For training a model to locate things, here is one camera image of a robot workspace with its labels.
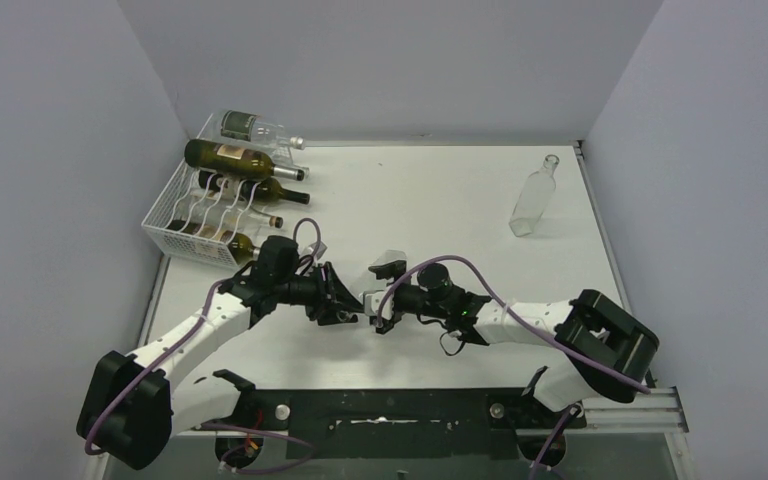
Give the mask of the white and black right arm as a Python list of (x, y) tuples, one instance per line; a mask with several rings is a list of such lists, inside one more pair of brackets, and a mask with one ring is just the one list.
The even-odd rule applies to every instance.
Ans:
[(536, 369), (526, 392), (558, 412), (590, 398), (629, 404), (651, 389), (645, 383), (660, 340), (607, 295), (584, 289), (555, 302), (503, 300), (482, 275), (483, 292), (455, 284), (447, 262), (434, 257), (409, 268), (403, 260), (370, 267), (371, 285), (358, 295), (379, 333), (404, 315), (440, 322), (444, 331), (479, 346), (522, 344), (553, 349), (564, 358)]

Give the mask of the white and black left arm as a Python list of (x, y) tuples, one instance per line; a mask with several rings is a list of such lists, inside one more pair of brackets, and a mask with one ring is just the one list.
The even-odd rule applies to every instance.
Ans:
[(279, 305), (301, 306), (322, 325), (354, 321), (364, 304), (329, 262), (298, 271), (295, 241), (270, 236), (234, 275), (216, 281), (202, 307), (155, 341), (127, 354), (111, 351), (96, 364), (76, 425), (84, 451), (109, 454), (140, 470), (171, 438), (231, 415), (247, 385), (218, 370), (211, 389), (186, 400), (175, 392), (186, 377), (230, 340), (252, 329)]

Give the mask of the clear square glass bottle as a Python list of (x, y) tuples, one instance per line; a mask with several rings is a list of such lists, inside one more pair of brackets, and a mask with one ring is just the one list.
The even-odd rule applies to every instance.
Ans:
[(547, 155), (542, 166), (526, 179), (508, 222), (515, 237), (535, 232), (556, 190), (554, 174), (559, 163), (557, 155)]

